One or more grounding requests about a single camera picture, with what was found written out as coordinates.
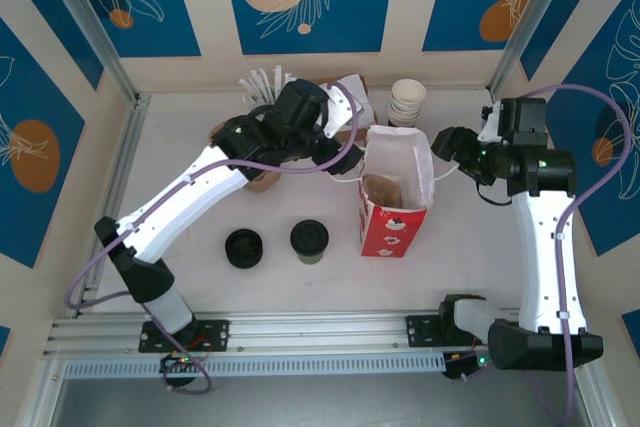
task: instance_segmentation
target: paper bag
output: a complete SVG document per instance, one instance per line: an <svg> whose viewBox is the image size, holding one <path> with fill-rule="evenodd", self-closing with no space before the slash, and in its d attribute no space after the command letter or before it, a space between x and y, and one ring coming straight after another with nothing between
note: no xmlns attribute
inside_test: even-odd
<svg viewBox="0 0 640 427"><path fill-rule="evenodd" d="M371 188L367 177L373 175L398 186L401 207L372 202L366 187ZM433 203L433 158L427 136L418 129L372 126L361 177L361 255L404 257Z"/></svg>

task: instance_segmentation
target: black cable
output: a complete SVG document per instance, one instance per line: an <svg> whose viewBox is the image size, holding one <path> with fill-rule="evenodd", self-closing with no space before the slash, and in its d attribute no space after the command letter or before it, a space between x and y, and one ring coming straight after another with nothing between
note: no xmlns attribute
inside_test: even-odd
<svg viewBox="0 0 640 427"><path fill-rule="evenodd" d="M482 200L484 200L487 204L495 205L496 207L506 207L507 205L511 205L511 199L508 202L496 202L495 200L488 199L484 195L480 193L480 182L476 182L476 192Z"/></svg>

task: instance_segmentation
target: paper cup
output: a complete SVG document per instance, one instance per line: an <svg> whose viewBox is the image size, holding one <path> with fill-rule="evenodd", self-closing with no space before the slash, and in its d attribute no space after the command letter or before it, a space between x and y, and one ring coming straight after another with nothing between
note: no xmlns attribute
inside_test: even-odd
<svg viewBox="0 0 640 427"><path fill-rule="evenodd" d="M394 119L402 120L404 122L409 122L409 121L415 121L416 119L418 119L418 117L420 117L420 112L416 114L401 114L393 110L390 110L388 112L388 115L389 117L393 117Z"/></svg>
<svg viewBox="0 0 640 427"><path fill-rule="evenodd" d="M391 87L391 99L397 106L415 107L427 97L427 89L417 80L402 79Z"/></svg>
<svg viewBox="0 0 640 427"><path fill-rule="evenodd" d="M389 127L415 127L416 123L414 122L400 122L399 120L394 120L391 117L389 117L389 120L387 121L387 125Z"/></svg>
<svg viewBox="0 0 640 427"><path fill-rule="evenodd" d="M393 103L389 103L389 110L399 114L399 115L408 115L408 116L417 116L420 115L420 108L416 109L402 109L396 106Z"/></svg>
<svg viewBox="0 0 640 427"><path fill-rule="evenodd" d="M395 112L390 110L388 125L391 125L394 127L415 127L419 117L420 117L420 113L418 113L415 116L405 116L405 115L396 114Z"/></svg>

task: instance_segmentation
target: black cup lid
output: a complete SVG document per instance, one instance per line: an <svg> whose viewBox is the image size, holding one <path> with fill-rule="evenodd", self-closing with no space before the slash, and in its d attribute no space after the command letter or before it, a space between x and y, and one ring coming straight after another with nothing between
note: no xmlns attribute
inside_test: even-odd
<svg viewBox="0 0 640 427"><path fill-rule="evenodd" d="M231 265L249 269L262 258L262 239L253 230L236 230L227 237L224 250Z"/></svg>
<svg viewBox="0 0 640 427"><path fill-rule="evenodd" d="M303 220L291 230L291 247L305 257L319 255L329 245L329 232L317 220Z"/></svg>

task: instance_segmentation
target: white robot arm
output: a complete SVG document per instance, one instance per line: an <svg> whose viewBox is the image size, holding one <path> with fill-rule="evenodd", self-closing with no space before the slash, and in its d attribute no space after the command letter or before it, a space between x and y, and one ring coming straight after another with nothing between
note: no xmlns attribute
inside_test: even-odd
<svg viewBox="0 0 640 427"><path fill-rule="evenodd" d="M190 343L195 317L173 285L164 251L216 202L261 173L242 161L279 166L311 157L320 165L338 153L341 144L333 137L354 111L362 113L362 104L341 89L325 91L298 79L283 88L273 106L227 121L200 156L147 204L118 221L99 220L95 230L105 246L129 232L109 256L134 300L183 345ZM361 157L353 146L327 171L345 173Z"/></svg>
<svg viewBox="0 0 640 427"><path fill-rule="evenodd" d="M517 318L477 296L445 299L449 323L489 346L494 364L505 369L563 370L561 320L567 319L574 363L602 355L602 338L587 333L578 297L571 224L562 240L567 311L560 311L561 292L555 258L555 231L560 214L573 201L576 177L567 151L547 148L546 102L541 99L503 99L483 110L486 121L477 135L462 127L442 131L434 153L455 160L478 185L506 179L524 247L524 285Z"/></svg>

